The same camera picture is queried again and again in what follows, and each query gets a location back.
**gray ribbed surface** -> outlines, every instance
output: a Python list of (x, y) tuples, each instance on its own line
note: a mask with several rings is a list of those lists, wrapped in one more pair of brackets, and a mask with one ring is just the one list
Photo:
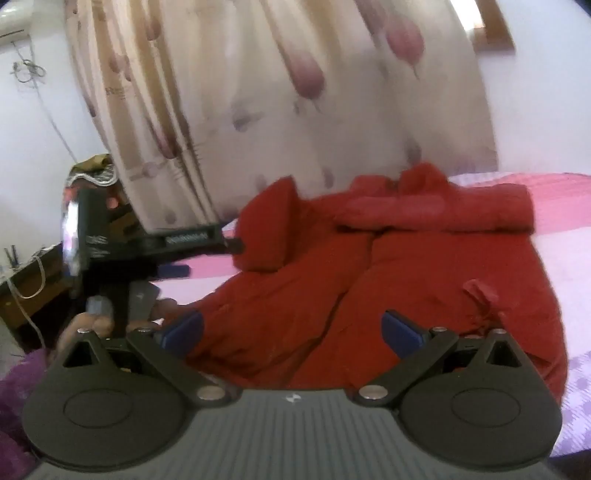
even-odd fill
[(29, 480), (558, 480), (539, 464), (474, 473), (414, 447), (392, 416), (351, 403), (341, 391), (246, 391), (234, 405), (204, 410), (168, 451), (114, 473), (41, 465)]

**pile of clothes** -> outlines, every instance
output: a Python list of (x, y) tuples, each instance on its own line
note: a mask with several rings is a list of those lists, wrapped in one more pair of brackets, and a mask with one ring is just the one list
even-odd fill
[(399, 361), (381, 336), (394, 309), (460, 335), (506, 329), (560, 401), (563, 328), (533, 229), (524, 186), (458, 187), (429, 164), (311, 200), (281, 179), (240, 215), (241, 272), (184, 307), (205, 318), (187, 362), (243, 387), (359, 388)]

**white cable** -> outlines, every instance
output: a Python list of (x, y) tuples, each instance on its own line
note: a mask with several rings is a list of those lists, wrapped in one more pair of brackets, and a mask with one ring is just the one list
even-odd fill
[(18, 290), (18, 288), (15, 286), (15, 284), (12, 282), (12, 280), (4, 274), (4, 267), (2, 265), (0, 265), (0, 275), (2, 275), (2, 279), (7, 283), (8, 289), (10, 290), (12, 298), (14, 299), (14, 302), (17, 304), (18, 309), (21, 311), (22, 316), (25, 317), (25, 320), (27, 321), (27, 323), (33, 328), (33, 330), (35, 330), (35, 333), (37, 334), (37, 337), (39, 338), (39, 342), (41, 343), (41, 347), (46, 348), (45, 340), (43, 339), (43, 334), (41, 333), (41, 330), (39, 329), (39, 327), (37, 325), (35, 325), (35, 322), (33, 322), (31, 317), (29, 317), (29, 314), (25, 311), (25, 309), (21, 305), (21, 302), (19, 301), (19, 298), (21, 298), (23, 300), (29, 300), (33, 297), (36, 297), (45, 288), (46, 277), (45, 277), (45, 268), (43, 267), (43, 262), (41, 262), (41, 258), (39, 258), (38, 255), (34, 255), (34, 258), (35, 258), (35, 260), (37, 260), (37, 263), (39, 264), (39, 270), (41, 273), (41, 286), (39, 286), (39, 289), (33, 295), (29, 295), (28, 297), (23, 296), (21, 294), (21, 292)]
[(14, 50), (17, 52), (19, 58), (21, 59), (22, 64), (28, 68), (31, 76), (28, 80), (22, 81), (22, 80), (19, 80), (16, 70), (14, 70), (14, 75), (20, 83), (28, 83), (28, 82), (33, 83), (33, 88), (35, 89), (35, 92), (36, 92), (37, 97), (39, 99), (39, 104), (41, 105), (41, 109), (45, 113), (45, 116), (49, 120), (49, 123), (51, 123), (51, 126), (54, 129), (57, 136), (59, 137), (61, 143), (64, 145), (64, 148), (67, 150), (68, 155), (72, 159), (72, 162), (74, 163), (74, 165), (76, 165), (78, 163), (78, 160), (76, 159), (74, 152), (72, 151), (72, 149), (68, 145), (68, 142), (66, 141), (64, 136), (61, 134), (60, 129), (58, 128), (58, 126), (56, 125), (56, 122), (54, 121), (53, 117), (51, 116), (51, 112), (49, 111), (49, 108), (47, 108), (47, 105), (45, 104), (45, 102), (43, 101), (43, 97), (41, 96), (41, 91), (39, 90), (39, 85), (37, 84), (37, 77), (44, 77), (46, 70), (43, 67), (40, 67), (39, 65), (35, 64), (35, 50), (33, 49), (33, 41), (31, 39), (31, 37), (29, 37), (28, 39), (29, 39), (29, 50), (31, 52), (31, 60), (27, 60), (22, 56), (20, 50), (17, 47), (17, 44), (12, 42), (12, 45), (14, 46)]

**white wall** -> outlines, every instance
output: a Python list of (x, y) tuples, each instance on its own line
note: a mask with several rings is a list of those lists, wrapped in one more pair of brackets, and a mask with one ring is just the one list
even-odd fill
[(501, 170), (591, 174), (591, 17), (574, 0), (497, 0), (513, 54), (483, 54)]
[[(79, 93), (64, 29), (63, 0), (35, 0), (31, 38), (35, 61), (47, 70), (41, 95), (79, 161), (105, 148)], [(19, 47), (29, 57), (27, 42)], [(12, 45), (0, 47), (0, 262), (17, 246), (21, 261), (60, 241), (60, 201), (72, 160), (40, 107), (35, 91), (19, 84)]]

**silver rivet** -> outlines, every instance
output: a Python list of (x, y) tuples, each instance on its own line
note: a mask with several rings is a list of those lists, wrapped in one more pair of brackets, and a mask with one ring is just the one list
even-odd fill
[(366, 400), (381, 400), (388, 395), (388, 390), (382, 385), (365, 385), (359, 389), (359, 395)]
[(221, 400), (226, 396), (226, 391), (217, 385), (208, 385), (197, 390), (197, 396), (205, 401)]

